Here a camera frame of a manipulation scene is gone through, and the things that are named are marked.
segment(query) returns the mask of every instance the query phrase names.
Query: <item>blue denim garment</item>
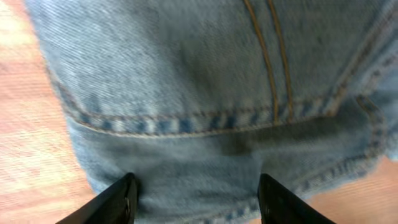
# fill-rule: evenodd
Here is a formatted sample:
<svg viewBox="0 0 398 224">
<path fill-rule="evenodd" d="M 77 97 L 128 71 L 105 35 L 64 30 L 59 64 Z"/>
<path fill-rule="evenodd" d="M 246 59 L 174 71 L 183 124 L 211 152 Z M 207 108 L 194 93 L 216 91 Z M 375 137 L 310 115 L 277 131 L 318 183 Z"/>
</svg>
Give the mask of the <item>blue denim garment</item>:
<svg viewBox="0 0 398 224">
<path fill-rule="evenodd" d="M 96 192 L 139 178 L 138 223 L 259 216 L 398 158 L 392 1 L 25 0 Z"/>
</svg>

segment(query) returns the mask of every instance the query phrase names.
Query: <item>denim shorts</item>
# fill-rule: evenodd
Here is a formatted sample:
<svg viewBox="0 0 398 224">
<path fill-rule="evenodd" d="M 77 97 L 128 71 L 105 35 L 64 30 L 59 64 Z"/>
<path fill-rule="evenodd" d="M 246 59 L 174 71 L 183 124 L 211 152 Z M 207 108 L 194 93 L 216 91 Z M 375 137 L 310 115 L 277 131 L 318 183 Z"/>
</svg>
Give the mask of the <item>denim shorts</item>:
<svg viewBox="0 0 398 224">
<path fill-rule="evenodd" d="M 398 158 L 395 0 L 25 2 L 89 183 L 135 173 L 138 223 L 241 223 L 263 172 L 308 198 Z"/>
</svg>

